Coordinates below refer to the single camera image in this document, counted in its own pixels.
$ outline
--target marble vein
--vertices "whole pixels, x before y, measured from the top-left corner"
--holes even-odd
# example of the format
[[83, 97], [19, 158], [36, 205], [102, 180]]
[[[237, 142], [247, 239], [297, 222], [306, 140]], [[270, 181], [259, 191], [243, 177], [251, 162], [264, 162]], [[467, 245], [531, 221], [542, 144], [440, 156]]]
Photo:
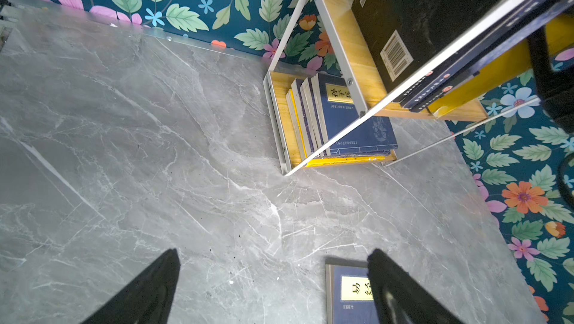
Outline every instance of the marble vein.
[[[79, 323], [165, 249], [170, 324], [323, 323], [374, 248], [465, 323], [543, 318], [453, 142], [281, 176], [266, 65], [27, 10], [0, 52], [0, 315]], [[440, 121], [392, 119], [409, 154]]]

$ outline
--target pink flower pattern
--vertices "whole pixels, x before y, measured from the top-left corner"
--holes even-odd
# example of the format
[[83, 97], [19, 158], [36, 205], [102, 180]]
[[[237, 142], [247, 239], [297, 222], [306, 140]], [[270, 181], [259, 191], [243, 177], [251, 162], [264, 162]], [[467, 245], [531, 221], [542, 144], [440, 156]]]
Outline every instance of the pink flower pattern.
[[527, 261], [533, 261], [535, 259], [533, 255], [540, 254], [540, 251], [538, 249], [530, 248], [532, 242], [529, 239], [525, 239], [524, 241], [520, 242], [518, 238], [512, 237], [512, 243], [508, 244], [508, 248], [510, 248], [510, 250], [515, 251], [514, 257], [516, 259], [520, 259], [522, 258], [522, 256], [524, 256]]
[[270, 44], [266, 44], [265, 46], [263, 46], [263, 49], [267, 52], [265, 52], [263, 54], [263, 58], [264, 59], [270, 59], [271, 57], [273, 57], [273, 55], [275, 55], [275, 52], [277, 51], [277, 47], [279, 47], [279, 40], [275, 39], [273, 40], [273, 42], [271, 42]]

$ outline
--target bookshelf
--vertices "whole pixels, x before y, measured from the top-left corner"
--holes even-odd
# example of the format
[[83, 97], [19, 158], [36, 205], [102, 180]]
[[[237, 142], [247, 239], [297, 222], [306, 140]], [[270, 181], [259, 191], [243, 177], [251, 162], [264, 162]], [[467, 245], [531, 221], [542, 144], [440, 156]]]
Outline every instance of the bookshelf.
[[[295, 137], [295, 131], [291, 124], [291, 116], [289, 115], [289, 109], [287, 107], [287, 101], [285, 100], [285, 95], [291, 89], [291, 84], [296, 79], [305, 79], [305, 76], [297, 76], [291, 74], [284, 74], [281, 72], [270, 71], [267, 78], [268, 85], [266, 90], [269, 91], [269, 96], [271, 99], [271, 104], [276, 109], [275, 116], [277, 118], [276, 122], [279, 124], [277, 126], [277, 133], [281, 139], [281, 151], [283, 152], [283, 162], [282, 165], [288, 168], [295, 168], [300, 162], [303, 161], [299, 153], [297, 146], [297, 140]], [[386, 156], [383, 160], [376, 160], [374, 162], [389, 162], [397, 159], [394, 150], [391, 151], [390, 156]], [[325, 165], [344, 165], [344, 164], [355, 164], [352, 160], [347, 160], [345, 162], [334, 160], [332, 164], [325, 164], [323, 159], [313, 159], [307, 164], [307, 167], [320, 167]]]
[[[352, 131], [366, 119], [373, 115], [386, 117], [403, 117], [419, 119], [437, 119], [431, 112], [410, 112], [399, 104], [391, 101], [406, 90], [408, 86], [403, 83], [395, 90], [387, 93], [383, 81], [379, 76], [377, 67], [369, 52], [369, 48], [355, 16], [351, 11], [353, 0], [315, 0], [319, 15], [334, 48], [335, 56], [341, 67], [359, 118], [343, 129], [337, 136], [331, 138], [321, 148], [316, 150], [307, 159], [299, 154], [291, 117], [285, 101], [285, 94], [291, 88], [295, 78], [304, 79], [305, 76], [296, 76], [276, 72], [275, 66], [282, 54], [288, 39], [293, 32], [306, 0], [299, 0], [291, 20], [285, 29], [283, 38], [271, 61], [267, 76], [263, 81], [269, 105], [269, 114], [273, 125], [277, 152], [280, 157], [281, 170], [284, 175], [291, 175], [303, 167], [314, 167], [316, 156], [338, 141], [342, 136]], [[477, 99], [467, 101], [456, 109], [442, 116], [440, 119], [477, 122], [487, 119], [488, 115]], [[392, 152], [385, 161], [394, 161], [397, 157]]]

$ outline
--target white metal rod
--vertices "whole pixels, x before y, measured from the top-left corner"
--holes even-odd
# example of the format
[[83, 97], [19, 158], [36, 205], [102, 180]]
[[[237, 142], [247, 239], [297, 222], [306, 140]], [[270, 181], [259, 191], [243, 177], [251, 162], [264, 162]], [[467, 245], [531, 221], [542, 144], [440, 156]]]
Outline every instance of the white metal rod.
[[271, 64], [269, 65], [269, 71], [275, 70], [275, 67], [277, 66], [277, 62], [279, 62], [279, 58], [281, 58], [281, 54], [283, 54], [283, 50], [285, 49], [285, 46], [287, 46], [287, 41], [289, 41], [289, 38], [291, 37], [291, 33], [293, 33], [293, 29], [295, 28], [295, 26], [297, 26], [297, 22], [299, 21], [299, 16], [301, 16], [301, 12], [303, 11], [303, 7], [307, 3], [307, 1], [308, 0], [299, 0], [297, 2], [297, 6], [295, 6], [295, 9], [293, 10], [293, 14], [291, 14], [291, 19], [289, 20], [289, 23], [287, 24], [287, 27], [285, 28], [285, 32], [283, 33], [283, 37], [281, 38], [281, 41], [279, 42], [279, 46], [277, 47], [277, 50], [275, 51], [275, 55], [273, 55], [273, 58], [271, 60]]
[[423, 150], [429, 149], [430, 147], [434, 147], [434, 146], [436, 146], [437, 144], [441, 144], [441, 143], [443, 143], [444, 141], [450, 140], [451, 138], [453, 138], [453, 137], [455, 137], [455, 136], [458, 136], [459, 134], [464, 133], [464, 132], [466, 132], [466, 131], [471, 131], [471, 130], [473, 130], [473, 129], [479, 127], [479, 126], [484, 125], [486, 122], [490, 122], [490, 121], [493, 120], [493, 119], [496, 119], [496, 118], [498, 118], [498, 117], [500, 117], [500, 116], [503, 116], [503, 115], [507, 114], [508, 112], [516, 111], [517, 109], [519, 109], [519, 108], [521, 108], [521, 107], [531, 105], [531, 104], [535, 103], [536, 101], [540, 101], [540, 98], [538, 98], [538, 96], [535, 95], [534, 98], [529, 99], [528, 101], [524, 102], [523, 104], [517, 105], [516, 107], [513, 107], [513, 108], [508, 109], [508, 110], [506, 110], [506, 111], [500, 112], [499, 114], [497, 114], [497, 115], [495, 115], [495, 116], [492, 116], [492, 117], [489, 117], [489, 118], [487, 118], [487, 119], [484, 119], [484, 120], [482, 120], [482, 121], [480, 121], [480, 122], [477, 122], [476, 124], [474, 124], [474, 125], [472, 125], [472, 126], [470, 126], [470, 127], [467, 127], [467, 128], [465, 128], [465, 129], [463, 129], [463, 130], [460, 130], [460, 131], [458, 131], [457, 133], [451, 134], [450, 136], [448, 136], [448, 137], [446, 137], [446, 138], [444, 138], [444, 139], [442, 139], [442, 140], [440, 140], [440, 141], [436, 141], [435, 143], [429, 144], [428, 146], [426, 146], [426, 147], [424, 147], [424, 148], [420, 148], [417, 152], [414, 152], [414, 153], [412, 153], [412, 154], [410, 154], [410, 155], [408, 155], [408, 156], [405, 156], [405, 157], [401, 157], [400, 159], [397, 159], [397, 160], [395, 160], [395, 161], [389, 162], [389, 163], [385, 164], [383, 167], [388, 167], [388, 166], [393, 165], [393, 164], [395, 164], [395, 163], [397, 163], [397, 162], [400, 162], [400, 161], [402, 161], [402, 160], [404, 160], [404, 159], [407, 159], [407, 158], [409, 158], [409, 157], [412, 157], [412, 156], [414, 156], [414, 155], [416, 155], [416, 154], [418, 154], [418, 153], [421, 153]]

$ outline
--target book on floor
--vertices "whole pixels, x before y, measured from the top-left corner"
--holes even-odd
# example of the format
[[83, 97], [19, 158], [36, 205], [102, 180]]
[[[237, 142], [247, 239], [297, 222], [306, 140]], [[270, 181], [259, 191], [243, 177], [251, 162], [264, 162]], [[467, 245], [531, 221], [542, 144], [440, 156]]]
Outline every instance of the book on floor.
[[[345, 80], [317, 74], [311, 78], [321, 144], [358, 118]], [[374, 154], [398, 148], [388, 117], [373, 116], [326, 150], [327, 156]]]
[[367, 268], [326, 264], [327, 324], [379, 324]]

